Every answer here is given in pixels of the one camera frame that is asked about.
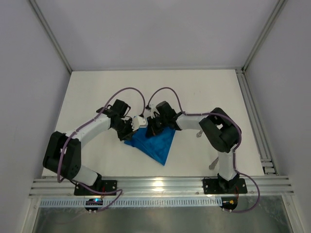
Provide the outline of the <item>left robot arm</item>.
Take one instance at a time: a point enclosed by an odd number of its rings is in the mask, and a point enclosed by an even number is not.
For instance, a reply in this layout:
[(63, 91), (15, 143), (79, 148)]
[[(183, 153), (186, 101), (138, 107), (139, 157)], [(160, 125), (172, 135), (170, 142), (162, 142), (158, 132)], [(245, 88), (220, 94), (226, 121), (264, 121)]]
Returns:
[(43, 167), (56, 173), (58, 179), (67, 179), (94, 186), (101, 175), (82, 165), (82, 148), (92, 139), (109, 129), (117, 132), (119, 140), (129, 140), (136, 132), (132, 119), (126, 119), (131, 107), (122, 100), (115, 100), (113, 105), (100, 108), (94, 118), (75, 130), (61, 133), (55, 131), (43, 159)]

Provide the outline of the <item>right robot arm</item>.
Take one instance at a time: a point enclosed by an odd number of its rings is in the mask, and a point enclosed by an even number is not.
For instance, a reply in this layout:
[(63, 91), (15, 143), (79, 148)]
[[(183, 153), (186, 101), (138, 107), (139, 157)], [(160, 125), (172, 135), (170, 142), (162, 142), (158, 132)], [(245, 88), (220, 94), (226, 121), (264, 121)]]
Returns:
[(207, 137), (211, 146), (218, 152), (218, 186), (224, 193), (234, 191), (240, 175), (236, 169), (235, 151), (241, 143), (242, 132), (232, 119), (221, 109), (209, 113), (177, 113), (168, 102), (163, 101), (155, 107), (147, 106), (146, 136), (159, 135), (165, 128), (176, 131), (199, 130)]

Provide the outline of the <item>blue satin napkin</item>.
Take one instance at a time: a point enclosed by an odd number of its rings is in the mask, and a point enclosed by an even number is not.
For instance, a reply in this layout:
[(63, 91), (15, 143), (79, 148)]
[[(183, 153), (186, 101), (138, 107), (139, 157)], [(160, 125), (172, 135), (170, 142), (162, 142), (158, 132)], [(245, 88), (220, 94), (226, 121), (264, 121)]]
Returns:
[(159, 135), (146, 137), (147, 128), (140, 128), (131, 140), (124, 144), (132, 146), (165, 166), (174, 139), (175, 130), (165, 128)]

